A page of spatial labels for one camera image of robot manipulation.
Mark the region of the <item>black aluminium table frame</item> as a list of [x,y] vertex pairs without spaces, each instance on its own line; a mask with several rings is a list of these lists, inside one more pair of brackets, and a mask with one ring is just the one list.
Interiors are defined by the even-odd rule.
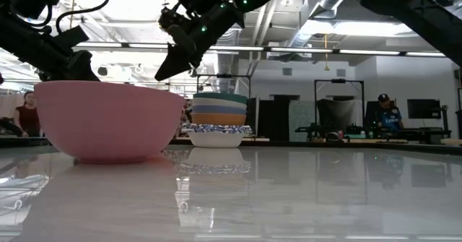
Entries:
[[[0,137],[0,148],[37,147],[50,144],[46,138]],[[309,148],[368,148],[382,150],[400,150],[441,155],[462,156],[462,147],[431,144],[404,144],[392,142],[358,143],[358,142],[272,142],[242,141],[241,147],[309,147]]]

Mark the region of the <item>pink bowl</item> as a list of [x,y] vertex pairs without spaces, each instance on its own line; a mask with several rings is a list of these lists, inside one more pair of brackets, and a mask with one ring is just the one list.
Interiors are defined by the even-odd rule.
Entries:
[[34,91],[48,141],[93,164],[158,156],[174,137],[185,103],[168,91],[108,82],[41,82]]

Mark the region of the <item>silver ventilation duct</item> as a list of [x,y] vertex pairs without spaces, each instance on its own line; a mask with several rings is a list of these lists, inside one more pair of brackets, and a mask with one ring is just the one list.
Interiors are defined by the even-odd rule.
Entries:
[[299,13],[299,28],[287,42],[287,47],[301,48],[317,34],[329,34],[331,20],[343,0],[305,0]]
[[[218,41],[217,46],[238,46],[241,29],[228,30]],[[218,74],[238,74],[237,64],[239,51],[217,51]],[[234,78],[219,78],[216,80],[219,92],[234,93]]]

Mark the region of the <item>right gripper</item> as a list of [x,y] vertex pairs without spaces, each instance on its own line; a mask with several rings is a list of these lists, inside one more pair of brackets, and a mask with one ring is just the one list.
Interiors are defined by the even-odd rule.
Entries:
[[187,18],[172,9],[161,12],[160,26],[176,45],[167,45],[167,56],[157,70],[157,81],[169,79],[197,68],[202,56],[217,43],[233,25],[243,27],[244,13],[234,4],[218,3],[200,16]]

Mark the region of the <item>long ceiling light strip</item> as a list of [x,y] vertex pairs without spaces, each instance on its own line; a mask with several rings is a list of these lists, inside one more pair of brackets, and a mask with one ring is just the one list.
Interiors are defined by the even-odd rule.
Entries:
[[[88,42],[79,43],[74,50],[88,51],[160,51],[167,50],[166,43],[110,43],[110,42]],[[296,53],[296,54],[334,54],[334,55],[361,55],[361,56],[405,56],[422,58],[445,58],[443,53],[424,51],[371,51],[354,49],[332,49],[332,48],[285,48],[270,46],[212,46],[207,53],[211,52],[275,52],[275,53]]]

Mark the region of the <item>floral patterned cloth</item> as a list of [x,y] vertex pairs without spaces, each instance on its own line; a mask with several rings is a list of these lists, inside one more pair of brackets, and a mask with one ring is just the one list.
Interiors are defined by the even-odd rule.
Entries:
[[182,114],[182,123],[189,124],[192,122],[192,102],[191,99],[186,99],[186,103],[183,106],[183,114]]

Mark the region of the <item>orange bowl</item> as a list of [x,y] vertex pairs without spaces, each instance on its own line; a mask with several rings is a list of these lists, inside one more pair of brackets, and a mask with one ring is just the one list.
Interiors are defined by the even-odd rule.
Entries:
[[194,124],[243,125],[246,115],[227,113],[192,113]]

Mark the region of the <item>teal green bowl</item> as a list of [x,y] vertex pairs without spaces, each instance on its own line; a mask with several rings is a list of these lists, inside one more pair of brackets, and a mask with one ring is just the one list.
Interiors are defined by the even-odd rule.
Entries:
[[222,93],[222,92],[199,92],[193,95],[194,98],[214,98],[220,100],[228,100],[237,103],[246,104],[247,97],[243,95],[237,95],[232,93]]

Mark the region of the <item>black monitor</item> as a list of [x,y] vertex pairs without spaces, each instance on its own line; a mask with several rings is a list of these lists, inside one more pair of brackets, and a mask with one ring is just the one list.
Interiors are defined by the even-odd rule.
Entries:
[[377,112],[380,107],[378,101],[367,101],[365,109],[365,126],[373,126],[378,122]]
[[410,119],[441,119],[440,101],[436,99],[408,99]]

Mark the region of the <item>person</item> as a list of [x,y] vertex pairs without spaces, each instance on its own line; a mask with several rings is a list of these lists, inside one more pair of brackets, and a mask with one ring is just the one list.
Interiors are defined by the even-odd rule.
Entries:
[[14,124],[19,128],[20,137],[40,137],[40,121],[33,91],[26,92],[24,104],[15,108]]
[[378,96],[379,107],[375,113],[378,126],[390,132],[400,131],[404,128],[399,108],[392,104],[386,93]]

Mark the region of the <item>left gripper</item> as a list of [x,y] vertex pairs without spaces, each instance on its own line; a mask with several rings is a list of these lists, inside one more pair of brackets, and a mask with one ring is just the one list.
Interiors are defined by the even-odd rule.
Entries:
[[[89,51],[79,51],[79,79],[86,81],[99,81],[91,67],[92,54]],[[77,53],[61,55],[51,52],[38,54],[41,64],[38,66],[39,79],[42,82],[56,80],[78,79],[77,70],[74,68]]]

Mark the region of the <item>blue patterned paper bowl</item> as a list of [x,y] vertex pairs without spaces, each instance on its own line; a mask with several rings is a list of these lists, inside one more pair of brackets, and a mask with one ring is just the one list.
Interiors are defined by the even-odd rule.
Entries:
[[243,138],[253,133],[252,131],[194,131],[184,130],[195,147],[202,148],[236,148],[239,147]]
[[218,125],[218,124],[182,124],[184,130],[194,131],[252,131],[246,125]]

